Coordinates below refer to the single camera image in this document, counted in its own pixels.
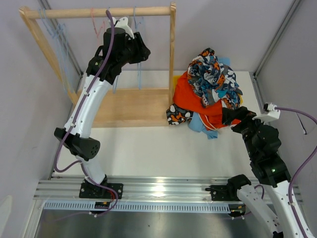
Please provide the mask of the light blue mesh shorts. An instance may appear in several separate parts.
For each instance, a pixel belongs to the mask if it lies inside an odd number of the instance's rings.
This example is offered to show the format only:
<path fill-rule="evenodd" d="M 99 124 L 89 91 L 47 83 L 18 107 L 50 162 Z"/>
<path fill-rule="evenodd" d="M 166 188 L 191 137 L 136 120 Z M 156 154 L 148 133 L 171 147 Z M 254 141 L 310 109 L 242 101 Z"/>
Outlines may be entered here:
<path fill-rule="evenodd" d="M 217 57 L 218 61 L 226 64 L 228 66 L 230 66 L 230 58 L 226 58 L 226 57 Z M 196 132 L 203 132 L 204 134 L 207 135 L 208 139 L 214 139 L 218 137 L 218 133 L 220 129 L 216 129 L 216 130 L 207 130 L 205 128 L 205 126 L 203 125 L 203 123 L 198 119 L 198 114 L 194 113 L 191 121 L 188 124 L 188 127 Z"/>

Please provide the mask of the orange grey camo shorts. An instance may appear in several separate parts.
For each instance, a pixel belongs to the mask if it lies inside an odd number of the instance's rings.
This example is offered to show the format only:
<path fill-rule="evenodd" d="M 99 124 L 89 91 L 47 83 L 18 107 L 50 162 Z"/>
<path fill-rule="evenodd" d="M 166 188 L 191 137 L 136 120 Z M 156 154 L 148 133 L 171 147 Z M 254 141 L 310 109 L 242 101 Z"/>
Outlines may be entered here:
<path fill-rule="evenodd" d="M 190 67 L 193 67 L 194 65 L 202 65 L 199 60 L 202 60 L 206 57 L 213 57 L 214 56 L 214 50 L 211 48 L 207 48 L 203 50 L 197 57 L 195 57 L 192 62 L 188 66 L 188 70 L 186 71 L 187 74 L 189 72 Z M 177 106 L 175 103 L 171 104 L 169 108 L 166 110 L 166 117 L 169 125 L 177 125 L 181 124 L 186 121 L 191 121 L 192 117 L 194 115 L 194 112 L 185 110 Z"/>

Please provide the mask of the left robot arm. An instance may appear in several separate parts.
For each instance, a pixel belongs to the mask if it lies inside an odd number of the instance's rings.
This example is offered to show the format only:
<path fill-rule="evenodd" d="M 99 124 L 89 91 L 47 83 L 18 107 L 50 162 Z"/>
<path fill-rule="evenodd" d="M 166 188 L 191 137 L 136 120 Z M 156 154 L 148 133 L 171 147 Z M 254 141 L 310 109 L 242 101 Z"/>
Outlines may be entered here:
<path fill-rule="evenodd" d="M 96 198 L 107 194 L 107 185 L 97 160 L 101 144 L 90 137 L 95 116 L 123 66 L 146 61 L 150 53 L 139 32 L 108 28 L 103 45 L 88 63 L 85 84 L 72 115 L 64 127 L 54 131 L 59 147 L 67 148 L 81 164 L 86 181 L 92 183 L 90 193 Z"/>

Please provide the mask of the bright orange shorts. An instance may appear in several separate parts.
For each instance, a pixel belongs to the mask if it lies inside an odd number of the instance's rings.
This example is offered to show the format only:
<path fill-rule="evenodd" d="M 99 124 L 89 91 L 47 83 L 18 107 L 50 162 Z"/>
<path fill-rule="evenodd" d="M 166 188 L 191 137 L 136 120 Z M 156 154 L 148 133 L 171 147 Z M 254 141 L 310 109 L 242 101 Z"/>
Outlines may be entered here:
<path fill-rule="evenodd" d="M 222 109 L 231 109 L 228 100 L 220 99 L 212 106 L 204 108 L 201 98 L 194 93 L 192 86 L 188 83 L 187 72 L 184 72 L 177 80 L 173 102 L 182 109 L 197 113 L 198 119 L 207 130 L 227 127 L 222 123 Z"/>

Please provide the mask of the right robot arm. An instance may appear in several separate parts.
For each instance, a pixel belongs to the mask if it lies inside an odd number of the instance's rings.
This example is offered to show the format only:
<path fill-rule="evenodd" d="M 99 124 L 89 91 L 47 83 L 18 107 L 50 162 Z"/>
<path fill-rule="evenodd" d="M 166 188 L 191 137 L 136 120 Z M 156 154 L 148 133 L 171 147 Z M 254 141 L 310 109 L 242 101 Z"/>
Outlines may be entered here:
<path fill-rule="evenodd" d="M 269 195 L 274 209 L 267 206 L 251 181 L 243 174 L 229 178 L 226 185 L 210 185 L 206 190 L 210 192 L 212 201 L 243 202 L 272 238 L 312 238 L 314 235 L 299 208 L 293 185 L 299 172 L 316 154 L 316 150 L 291 176 L 277 152 L 281 146 L 279 132 L 268 125 L 279 119 L 281 111 L 289 109 L 265 104 L 264 113 L 260 115 L 246 107 L 222 110 L 223 124 L 229 125 L 234 120 L 239 120 L 232 131 L 242 135 L 252 172 L 259 181 L 258 186 Z"/>

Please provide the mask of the teal orange patterned shorts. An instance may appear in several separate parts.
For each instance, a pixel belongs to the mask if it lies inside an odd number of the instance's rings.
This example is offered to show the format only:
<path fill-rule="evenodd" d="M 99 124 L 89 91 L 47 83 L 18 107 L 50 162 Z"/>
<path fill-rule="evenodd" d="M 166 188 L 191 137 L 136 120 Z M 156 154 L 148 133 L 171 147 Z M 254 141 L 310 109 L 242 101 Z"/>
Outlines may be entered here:
<path fill-rule="evenodd" d="M 242 91 L 233 69 L 218 61 L 217 56 L 199 55 L 187 71 L 188 83 L 200 98 L 203 108 L 220 102 L 223 107 L 237 109 L 242 104 Z"/>

